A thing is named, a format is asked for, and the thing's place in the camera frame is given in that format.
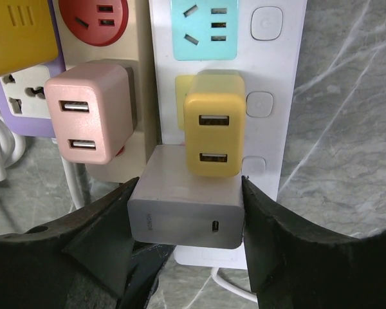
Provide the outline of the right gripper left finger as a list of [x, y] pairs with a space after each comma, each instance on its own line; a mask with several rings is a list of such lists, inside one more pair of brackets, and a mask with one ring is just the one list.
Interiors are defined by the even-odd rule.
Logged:
[[132, 237], [127, 203], [136, 184], [0, 235], [0, 308], [146, 308], [167, 249]]

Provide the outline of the beige red-socket power strip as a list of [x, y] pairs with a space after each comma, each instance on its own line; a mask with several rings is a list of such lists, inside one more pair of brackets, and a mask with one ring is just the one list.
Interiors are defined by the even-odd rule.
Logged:
[[68, 69], [121, 60], [134, 72], [138, 124], [124, 151], [107, 165], [86, 165], [97, 180], [124, 183], [143, 173], [160, 141], [158, 98], [148, 1], [54, 1]]

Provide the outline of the yellow USB charger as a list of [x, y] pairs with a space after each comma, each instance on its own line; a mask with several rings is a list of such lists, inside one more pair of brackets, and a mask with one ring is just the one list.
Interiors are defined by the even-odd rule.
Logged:
[[240, 73], [205, 70], [195, 75], [183, 116], [189, 171], [199, 176], [236, 176], [246, 128], [246, 89]]

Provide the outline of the pink USB charger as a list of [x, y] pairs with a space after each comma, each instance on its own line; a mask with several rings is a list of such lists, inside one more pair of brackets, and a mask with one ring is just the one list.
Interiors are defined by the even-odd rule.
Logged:
[[123, 61], [79, 64], [47, 80], [44, 94], [60, 153], [69, 162], [108, 164], [136, 129], [134, 70]]

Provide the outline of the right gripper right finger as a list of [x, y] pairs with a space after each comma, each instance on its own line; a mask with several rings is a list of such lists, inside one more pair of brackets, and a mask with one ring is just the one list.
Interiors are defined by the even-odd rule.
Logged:
[[353, 238], [283, 207], [243, 178], [244, 248], [259, 308], [386, 308], [386, 230]]

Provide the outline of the white Honor charger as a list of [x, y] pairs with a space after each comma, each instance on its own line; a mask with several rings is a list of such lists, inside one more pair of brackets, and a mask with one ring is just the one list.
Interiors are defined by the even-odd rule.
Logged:
[[241, 175], [192, 174], [182, 145], [158, 145], [127, 203], [136, 241], [235, 249], [242, 243]]

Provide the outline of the white multicolour power strip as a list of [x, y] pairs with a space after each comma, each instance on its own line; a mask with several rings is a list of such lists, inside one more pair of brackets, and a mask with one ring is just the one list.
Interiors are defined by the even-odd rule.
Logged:
[[307, 3], [151, 1], [161, 137], [181, 145], [176, 79], [238, 71], [246, 86], [242, 172], [270, 198], [279, 191]]

